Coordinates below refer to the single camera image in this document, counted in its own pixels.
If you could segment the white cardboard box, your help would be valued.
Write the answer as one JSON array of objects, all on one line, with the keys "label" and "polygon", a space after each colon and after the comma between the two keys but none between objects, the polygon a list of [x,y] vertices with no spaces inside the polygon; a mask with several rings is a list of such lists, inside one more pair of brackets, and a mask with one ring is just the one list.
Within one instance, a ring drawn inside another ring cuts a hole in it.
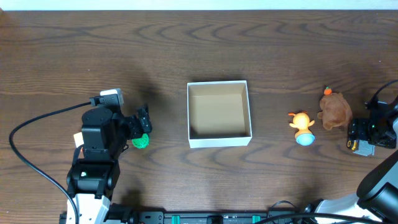
[{"label": "white cardboard box", "polygon": [[187,83],[190,148],[247,146],[252,139],[246,80]]}]

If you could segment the orange duck toy blue base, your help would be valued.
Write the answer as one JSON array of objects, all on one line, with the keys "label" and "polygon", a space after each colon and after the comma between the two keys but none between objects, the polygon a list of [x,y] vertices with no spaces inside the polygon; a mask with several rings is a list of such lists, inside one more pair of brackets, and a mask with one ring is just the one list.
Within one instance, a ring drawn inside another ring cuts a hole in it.
[{"label": "orange duck toy blue base", "polygon": [[315,124],[314,120],[311,120],[308,114],[304,111],[299,113],[289,113],[292,116],[292,122],[289,124],[292,128],[297,128],[298,131],[295,133],[295,140],[301,146],[309,146],[314,140],[315,136],[309,130],[309,127]]}]

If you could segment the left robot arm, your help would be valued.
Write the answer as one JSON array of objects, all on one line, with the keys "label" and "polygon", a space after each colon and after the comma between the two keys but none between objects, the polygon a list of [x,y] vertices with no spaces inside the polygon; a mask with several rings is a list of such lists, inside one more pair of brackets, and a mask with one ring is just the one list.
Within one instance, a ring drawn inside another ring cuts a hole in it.
[{"label": "left robot arm", "polygon": [[137,211],[111,199],[127,142],[152,131],[148,107],[128,117],[118,106],[98,107],[84,113],[82,121],[83,144],[76,149],[67,175],[67,192],[73,200],[59,222],[138,223]]}]

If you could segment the yellow grey toy truck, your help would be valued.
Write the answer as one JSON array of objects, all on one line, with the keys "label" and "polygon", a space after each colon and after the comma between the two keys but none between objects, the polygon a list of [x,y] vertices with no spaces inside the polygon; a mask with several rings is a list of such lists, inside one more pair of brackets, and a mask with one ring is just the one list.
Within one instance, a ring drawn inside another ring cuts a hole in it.
[{"label": "yellow grey toy truck", "polygon": [[369,121],[366,118],[355,118],[348,126],[348,140],[346,146],[351,149],[354,154],[360,156],[373,156],[374,148],[369,143]]}]

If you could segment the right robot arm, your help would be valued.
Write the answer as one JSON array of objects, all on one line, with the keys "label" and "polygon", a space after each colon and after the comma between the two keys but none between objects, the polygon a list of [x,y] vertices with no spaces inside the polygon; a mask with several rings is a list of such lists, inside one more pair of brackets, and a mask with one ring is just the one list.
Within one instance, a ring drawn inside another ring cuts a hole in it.
[{"label": "right robot arm", "polygon": [[[376,146],[397,150],[397,100],[388,104],[372,97],[366,103],[370,116],[356,118],[348,126],[347,148],[364,154]],[[374,168],[360,183],[355,194],[335,200],[317,200],[308,213],[331,213],[375,221],[397,223],[397,152]]]}]

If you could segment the green mesh ball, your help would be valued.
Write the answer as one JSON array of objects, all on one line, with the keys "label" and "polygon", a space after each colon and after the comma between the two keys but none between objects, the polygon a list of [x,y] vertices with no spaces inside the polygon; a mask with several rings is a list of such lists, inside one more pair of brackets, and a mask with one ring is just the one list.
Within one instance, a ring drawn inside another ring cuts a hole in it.
[{"label": "green mesh ball", "polygon": [[149,135],[143,134],[141,138],[132,139],[132,145],[138,149],[145,149],[149,145]]}]

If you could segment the brown plush capybara toy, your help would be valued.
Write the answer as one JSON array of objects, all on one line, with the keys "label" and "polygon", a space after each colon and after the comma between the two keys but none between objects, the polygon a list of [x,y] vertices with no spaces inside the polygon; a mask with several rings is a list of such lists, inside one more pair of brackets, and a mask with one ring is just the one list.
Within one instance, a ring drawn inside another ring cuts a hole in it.
[{"label": "brown plush capybara toy", "polygon": [[333,128],[347,128],[353,119],[351,107],[343,94],[333,92],[328,86],[323,91],[319,105],[320,112],[317,113],[317,118],[328,131]]}]

